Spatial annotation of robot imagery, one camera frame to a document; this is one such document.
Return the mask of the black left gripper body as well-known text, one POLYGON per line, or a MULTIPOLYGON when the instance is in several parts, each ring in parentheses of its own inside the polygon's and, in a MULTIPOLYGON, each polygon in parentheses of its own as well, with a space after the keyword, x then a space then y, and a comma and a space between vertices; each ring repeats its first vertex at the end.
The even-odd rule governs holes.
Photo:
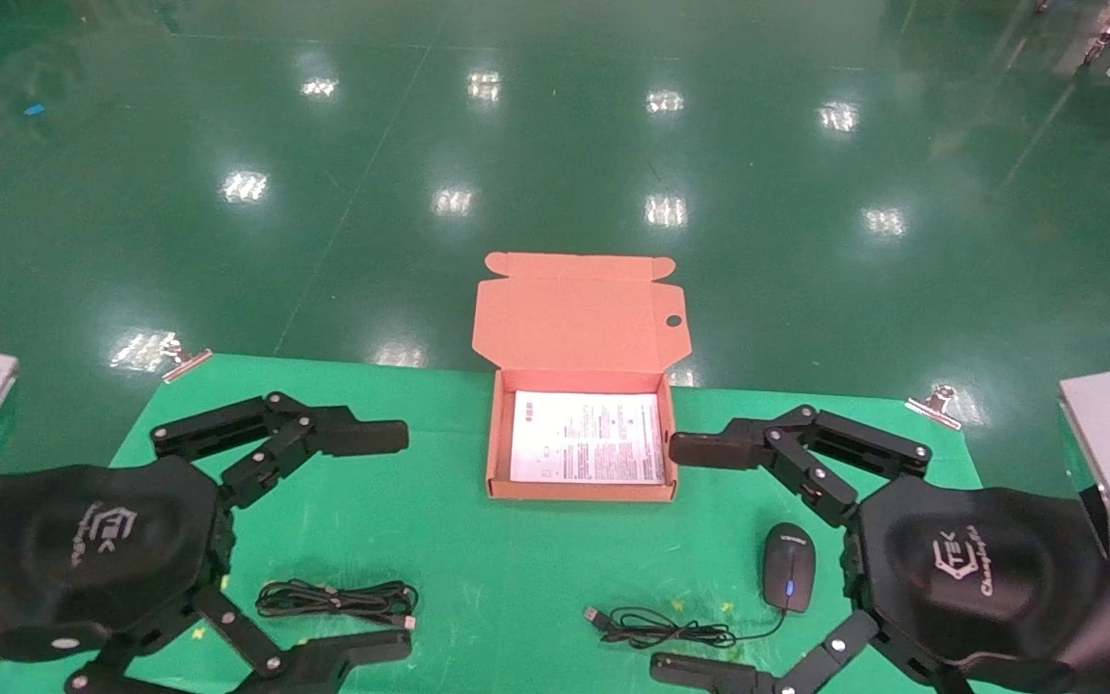
POLYGON ((176 457, 0 475, 0 660, 155 654, 196 623, 232 549, 216 483, 176 457))

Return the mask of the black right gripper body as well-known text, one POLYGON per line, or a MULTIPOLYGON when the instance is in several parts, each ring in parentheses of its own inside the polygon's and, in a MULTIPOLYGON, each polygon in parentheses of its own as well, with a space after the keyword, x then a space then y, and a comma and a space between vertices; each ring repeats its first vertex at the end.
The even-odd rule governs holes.
POLYGON ((1073 500, 894 480, 847 524, 847 597, 934 688, 1110 693, 1110 562, 1073 500))

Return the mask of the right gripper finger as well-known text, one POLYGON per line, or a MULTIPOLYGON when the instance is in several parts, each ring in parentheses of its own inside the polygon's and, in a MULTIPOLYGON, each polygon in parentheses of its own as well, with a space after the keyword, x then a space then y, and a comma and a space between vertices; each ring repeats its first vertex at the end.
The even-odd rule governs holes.
POLYGON ((885 480, 925 477, 931 449, 851 418, 803 405, 771 420, 733 418, 717 434, 675 432, 680 467, 763 469, 831 527, 850 526, 859 493, 825 457, 885 480))
POLYGON ((856 610, 783 676, 725 660, 687 657, 670 652, 652 656, 650 676, 709 693, 819 693, 866 650, 869 642, 882 635, 894 641, 898 631, 894 621, 856 610))

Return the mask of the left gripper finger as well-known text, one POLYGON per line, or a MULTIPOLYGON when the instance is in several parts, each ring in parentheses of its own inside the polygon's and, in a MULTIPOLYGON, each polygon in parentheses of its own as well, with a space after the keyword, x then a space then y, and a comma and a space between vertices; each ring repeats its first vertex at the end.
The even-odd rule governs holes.
POLYGON ((246 509, 317 454, 395 454, 408 447, 410 430, 402 420, 362 421, 349 406, 307 406, 285 392, 269 392, 163 423, 150 437, 157 457, 190 463, 254 445, 222 471, 219 487, 225 505, 246 509))
MULTIPOLYGON (((309 640, 282 651, 221 589, 198 590, 191 606, 251 667, 234 693, 339 693, 353 668, 406 658, 412 652, 412 616, 396 628, 309 640)), ((180 693, 129 677, 133 658, 127 647, 111 643, 67 677, 65 693, 180 693)))

